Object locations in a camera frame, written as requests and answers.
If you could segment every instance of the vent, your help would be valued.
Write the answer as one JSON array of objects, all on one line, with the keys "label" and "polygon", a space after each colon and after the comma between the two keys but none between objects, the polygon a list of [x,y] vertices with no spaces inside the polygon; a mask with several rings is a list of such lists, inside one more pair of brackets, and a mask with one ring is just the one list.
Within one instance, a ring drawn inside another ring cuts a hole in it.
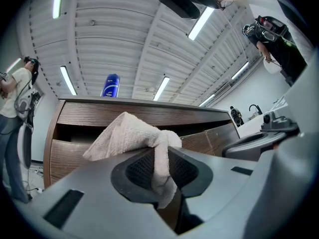
[{"label": "vent", "polygon": [[230,88],[231,88],[231,86],[229,85],[229,83],[226,83],[223,87],[220,88],[220,90],[218,90],[215,93],[214,100],[216,100],[219,96],[223,95]]}]

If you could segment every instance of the white towel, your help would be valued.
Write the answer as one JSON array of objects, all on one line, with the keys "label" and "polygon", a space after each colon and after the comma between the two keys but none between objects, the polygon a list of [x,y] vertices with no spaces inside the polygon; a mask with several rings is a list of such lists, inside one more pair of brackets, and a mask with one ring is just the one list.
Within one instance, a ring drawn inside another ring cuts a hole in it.
[{"label": "white towel", "polygon": [[91,161],[144,147],[155,148],[151,187],[159,195],[159,209],[173,199],[177,186],[169,174],[168,146],[181,147],[176,133],[159,130],[132,114],[120,114],[95,140],[83,157]]}]

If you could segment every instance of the faucet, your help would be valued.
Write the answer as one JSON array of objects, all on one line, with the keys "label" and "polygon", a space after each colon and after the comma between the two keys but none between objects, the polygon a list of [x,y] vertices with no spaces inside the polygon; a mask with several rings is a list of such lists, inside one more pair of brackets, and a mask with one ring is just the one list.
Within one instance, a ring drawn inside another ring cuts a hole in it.
[{"label": "faucet", "polygon": [[263,114],[262,111],[260,110],[259,106],[257,106],[257,105],[251,105],[251,106],[249,107],[249,111],[250,111],[250,108],[251,108],[252,106],[255,106],[255,107],[257,108],[259,115]]}]

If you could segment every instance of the fluorescent light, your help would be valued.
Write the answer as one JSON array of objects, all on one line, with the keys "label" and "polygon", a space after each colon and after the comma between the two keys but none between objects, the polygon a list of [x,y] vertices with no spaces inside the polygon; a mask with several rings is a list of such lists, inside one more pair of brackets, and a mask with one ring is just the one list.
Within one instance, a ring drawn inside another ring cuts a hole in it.
[{"label": "fluorescent light", "polygon": [[76,96],[77,94],[76,94],[75,89],[74,89],[74,87],[72,85],[72,82],[70,80],[70,77],[69,77],[68,71],[66,70],[66,67],[65,66],[61,66],[60,69],[61,69],[63,78],[64,78],[64,80],[66,82],[66,85],[68,85],[68,88],[71,91],[71,94]]},{"label": "fluorescent light", "polygon": [[10,65],[9,68],[6,70],[6,72],[8,73],[13,67],[15,67],[15,65],[16,65],[17,63],[20,62],[20,60],[21,60],[21,58],[18,58],[17,60],[15,60],[15,61],[12,63],[12,65]]},{"label": "fluorescent light", "polygon": [[215,94],[211,95],[209,98],[207,98],[203,103],[201,103],[199,106],[204,105],[205,103],[207,103],[209,100],[211,100],[213,97],[215,96]]},{"label": "fluorescent light", "polygon": [[248,64],[249,64],[249,62],[247,61],[247,62],[245,63],[245,65],[243,65],[242,68],[240,68],[240,69],[237,71],[237,73],[235,73],[234,76],[231,77],[231,79],[234,80],[234,79],[240,74],[240,72],[243,71],[243,70],[248,66]]},{"label": "fluorescent light", "polygon": [[160,98],[160,95],[163,92],[163,90],[165,89],[168,82],[169,82],[169,77],[164,77],[163,81],[160,84],[158,91],[156,92],[156,95],[153,98],[153,101],[157,101]]},{"label": "fluorescent light", "polygon": [[61,1],[62,0],[54,0],[53,2],[53,15],[52,15],[53,18],[60,17]]},{"label": "fluorescent light", "polygon": [[205,11],[202,13],[200,18],[198,19],[198,21],[195,23],[194,27],[190,31],[190,33],[188,35],[189,39],[195,40],[196,36],[200,32],[200,30],[203,28],[203,26],[205,25],[206,21],[209,19],[209,16],[212,14],[212,12],[214,10],[215,9],[213,9],[213,8],[206,7]]}]

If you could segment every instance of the blue bottle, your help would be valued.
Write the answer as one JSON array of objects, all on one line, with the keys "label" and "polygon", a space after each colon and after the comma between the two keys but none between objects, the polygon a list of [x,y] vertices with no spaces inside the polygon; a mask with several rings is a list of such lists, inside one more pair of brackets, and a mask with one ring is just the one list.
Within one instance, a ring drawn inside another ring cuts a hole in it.
[{"label": "blue bottle", "polygon": [[105,81],[104,88],[101,92],[101,97],[117,98],[120,87],[120,76],[110,74]]}]

